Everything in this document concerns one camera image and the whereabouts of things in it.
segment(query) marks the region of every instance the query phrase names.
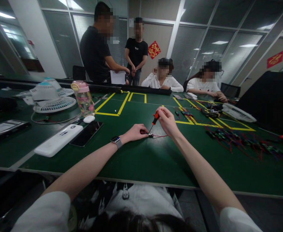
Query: red paper sign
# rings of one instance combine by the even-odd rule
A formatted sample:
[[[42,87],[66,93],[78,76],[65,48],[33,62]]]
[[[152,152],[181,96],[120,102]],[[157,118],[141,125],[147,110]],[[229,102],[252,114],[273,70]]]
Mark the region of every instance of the red paper sign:
[[[154,41],[148,48],[148,53],[151,59],[155,58],[160,52],[161,49],[159,48],[156,41]]]
[[[267,59],[267,68],[270,68],[283,60],[283,51]]]

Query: desk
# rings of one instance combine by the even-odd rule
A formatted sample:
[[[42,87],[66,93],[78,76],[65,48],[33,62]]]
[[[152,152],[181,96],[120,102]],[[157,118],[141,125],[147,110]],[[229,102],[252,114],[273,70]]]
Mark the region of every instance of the desk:
[[[0,95],[10,93],[13,91],[0,91]],[[101,100],[95,106],[96,120],[103,122],[104,125],[84,148],[66,145],[52,158],[35,154],[21,164],[19,169],[60,175],[91,152],[107,144],[111,137],[125,133],[133,124],[144,123],[150,129],[153,121],[152,114],[161,105],[174,112],[174,107],[190,108],[190,105],[193,104],[203,107],[205,103],[186,99],[177,101],[172,95],[138,92],[110,93],[107,97],[108,99]],[[22,100],[18,100],[18,109],[18,112],[11,115],[1,115],[0,121],[8,119],[30,121],[31,107],[23,104]],[[63,117],[69,118],[70,114],[77,111],[78,108],[68,109]],[[271,135],[259,130],[252,123],[211,120],[192,107],[190,111],[195,119],[188,120],[182,116],[177,120],[177,126],[234,192],[283,197],[283,161],[276,161],[273,156],[264,155],[263,161],[254,162],[236,147],[233,148],[233,154],[231,154],[205,133],[206,130],[202,124],[217,127],[225,125],[245,133],[252,131],[263,139],[272,138]],[[10,167],[64,126],[31,124],[32,128],[27,131],[22,131],[0,142],[0,167]],[[151,133],[165,135],[159,123],[153,127]],[[257,159],[255,152],[248,149],[250,156]],[[148,138],[126,144],[111,157],[97,178],[188,189],[198,187],[185,159],[169,137]]]

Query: white t-shirt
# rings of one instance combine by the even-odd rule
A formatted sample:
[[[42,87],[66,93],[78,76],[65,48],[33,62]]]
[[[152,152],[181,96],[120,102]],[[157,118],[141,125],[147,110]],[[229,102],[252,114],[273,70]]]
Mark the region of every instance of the white t-shirt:
[[[138,214],[152,216],[156,214],[171,214],[182,218],[174,205],[166,188],[150,185],[134,184],[128,189],[129,198],[123,191],[115,192],[105,211],[111,217],[115,212],[124,208]],[[45,232],[68,231],[68,217],[70,210],[70,198],[64,192],[51,192],[40,197],[17,220],[11,232]],[[92,225],[94,220],[85,222]],[[253,222],[248,214],[236,208],[225,208],[220,213],[220,231],[224,232],[261,232],[261,229]]]
[[[217,82],[201,82],[200,79],[197,78],[192,78],[187,85],[187,90],[189,89],[198,89],[198,90],[203,90],[207,92],[218,92],[220,91]]]
[[[163,84],[160,85],[157,75],[150,73],[150,75],[141,84],[143,87],[150,87],[153,89],[159,89],[163,85],[170,87],[173,92],[183,92],[183,86],[172,76],[167,76]]]

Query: woman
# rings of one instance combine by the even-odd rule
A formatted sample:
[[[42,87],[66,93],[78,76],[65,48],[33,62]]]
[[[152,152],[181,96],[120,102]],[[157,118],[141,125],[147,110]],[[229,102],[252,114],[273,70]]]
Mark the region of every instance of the woman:
[[[157,111],[163,130],[179,148],[200,188],[220,215],[220,230],[260,232],[223,179],[181,134],[174,115],[165,107],[159,107]],[[119,137],[124,145],[147,138],[147,133],[143,124],[135,124]],[[110,142],[70,168],[17,220],[12,232],[68,231],[71,201],[98,175],[117,150],[117,144]],[[193,231],[183,220],[181,209],[177,209],[166,188],[119,183],[108,198],[108,204],[105,204],[104,198],[100,200],[100,208],[105,207],[104,212],[95,218],[87,217],[83,225],[88,227],[83,229],[120,232]]]
[[[152,73],[142,82],[141,86],[154,89],[171,89],[173,92],[183,92],[182,85],[171,75],[173,69],[174,65],[172,59],[159,59],[158,74],[157,69],[154,68]]]
[[[193,94],[207,94],[221,102],[228,102],[226,96],[220,91],[218,84],[213,82],[216,72],[221,71],[220,63],[211,60],[206,63],[200,72],[195,74],[188,82],[187,92]]]

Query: hair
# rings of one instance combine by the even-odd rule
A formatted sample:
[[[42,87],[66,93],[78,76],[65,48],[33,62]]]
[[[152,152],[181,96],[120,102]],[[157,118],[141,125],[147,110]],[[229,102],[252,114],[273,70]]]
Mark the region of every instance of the hair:
[[[112,16],[112,11],[104,2],[98,2],[94,11],[94,21],[97,22],[99,16]]]
[[[204,72],[207,71],[207,69],[210,69],[211,72],[220,72],[221,71],[221,63],[219,61],[215,61],[212,59],[211,61],[206,62],[206,65],[202,66],[203,68],[193,75],[189,80],[193,78],[201,78],[204,75]]]
[[[171,74],[174,69],[173,60],[169,58],[159,59],[159,66],[168,66],[169,67],[168,75]]]
[[[168,227],[174,232],[194,232],[189,223],[173,215],[158,214],[146,217],[127,210],[119,211],[111,218],[106,212],[102,213],[95,219],[89,232],[160,232],[163,231],[163,227]]]
[[[137,17],[135,18],[134,23],[142,23],[144,25],[144,20],[141,17]]]

